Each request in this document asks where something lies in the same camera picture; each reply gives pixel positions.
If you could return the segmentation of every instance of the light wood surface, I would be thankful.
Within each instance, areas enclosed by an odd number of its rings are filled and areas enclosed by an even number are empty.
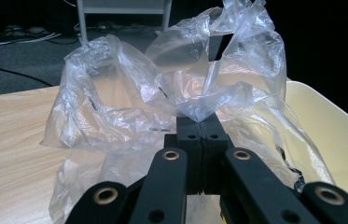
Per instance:
[[[67,150],[39,143],[58,90],[0,95],[0,223],[52,223],[49,201]]]

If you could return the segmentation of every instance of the plastic bag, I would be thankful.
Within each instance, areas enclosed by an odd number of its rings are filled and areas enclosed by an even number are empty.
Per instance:
[[[223,3],[168,28],[145,54],[108,35],[65,57],[41,142],[71,148],[50,202],[54,223],[94,184],[145,176],[180,116],[216,113],[234,145],[254,150],[289,187],[334,182],[285,104],[284,43],[264,1]],[[222,58],[209,62],[210,36],[225,34],[233,37]],[[220,220],[214,204],[210,195],[188,197],[188,223],[202,214]]]

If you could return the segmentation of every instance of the wooden tabletop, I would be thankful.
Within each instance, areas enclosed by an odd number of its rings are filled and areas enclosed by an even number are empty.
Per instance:
[[[49,201],[67,150],[39,143],[58,90],[0,95],[0,223],[52,223]]]

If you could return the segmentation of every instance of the cream plastic container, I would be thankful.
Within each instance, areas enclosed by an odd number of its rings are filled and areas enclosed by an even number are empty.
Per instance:
[[[336,185],[348,192],[348,114],[297,81],[288,81],[286,103],[318,147]]]

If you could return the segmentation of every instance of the clear plastic bag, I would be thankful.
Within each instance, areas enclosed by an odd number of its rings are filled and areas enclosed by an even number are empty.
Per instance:
[[[334,182],[285,104],[284,43],[264,1],[223,3],[166,29],[145,54],[108,35],[65,57],[41,142],[71,148],[50,202],[54,223],[96,183],[129,186],[145,176],[181,116],[216,113],[234,145],[254,150],[289,187],[301,190],[302,178]],[[222,58],[209,62],[209,38],[226,34]],[[187,209],[188,223],[202,214],[219,220],[213,196],[188,197]]]

